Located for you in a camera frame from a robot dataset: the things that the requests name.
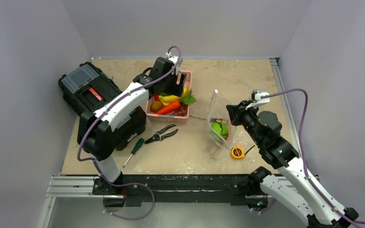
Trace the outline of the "green toy leaf vegetable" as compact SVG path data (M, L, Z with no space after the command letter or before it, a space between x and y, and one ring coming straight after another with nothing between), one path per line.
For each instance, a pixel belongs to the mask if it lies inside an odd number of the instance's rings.
M192 95L192 90L190 90L184 98L180 99L180 103L185 105L192 105L197 101L197 99Z

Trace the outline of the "clear zip top bag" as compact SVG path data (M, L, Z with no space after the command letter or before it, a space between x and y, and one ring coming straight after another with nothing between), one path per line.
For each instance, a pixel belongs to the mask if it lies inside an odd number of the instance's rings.
M210 138L217 146L230 152L234 147L233 141L236 126L231 124L231 119L227 110L228 105L233 105L233 102L215 89L211 96L207 123L209 126L208 133Z

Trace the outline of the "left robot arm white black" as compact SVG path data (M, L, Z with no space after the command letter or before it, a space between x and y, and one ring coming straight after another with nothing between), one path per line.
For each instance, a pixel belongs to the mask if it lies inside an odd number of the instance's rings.
M112 157L116 141L128 141L130 135L144 130L144 123L126 125L136 119L133 114L143 102L160 93L182 95L185 76L180 75L181 63L181 56L167 52L166 57L158 57L152 67L138 74L121 94L79 118L77 159L93 163L110 194L118 194L125 186L119 179L122 172Z

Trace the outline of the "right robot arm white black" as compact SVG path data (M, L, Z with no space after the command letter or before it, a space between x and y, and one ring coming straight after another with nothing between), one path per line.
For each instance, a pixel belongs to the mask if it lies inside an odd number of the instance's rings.
M280 183L260 166L249 175L250 192L271 195L298 216L308 228L347 228L359 214L334 199L304 166L299 152L281 136L282 125L275 113L259 112L252 101L227 105L231 124L243 126L259 149L262 159L290 182Z

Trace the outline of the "green toy watermelon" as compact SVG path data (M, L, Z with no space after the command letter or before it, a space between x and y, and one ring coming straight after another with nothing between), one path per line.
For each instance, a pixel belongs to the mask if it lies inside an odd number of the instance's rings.
M210 136L217 141L227 139L229 136L227 126L222 123L213 123L211 125Z

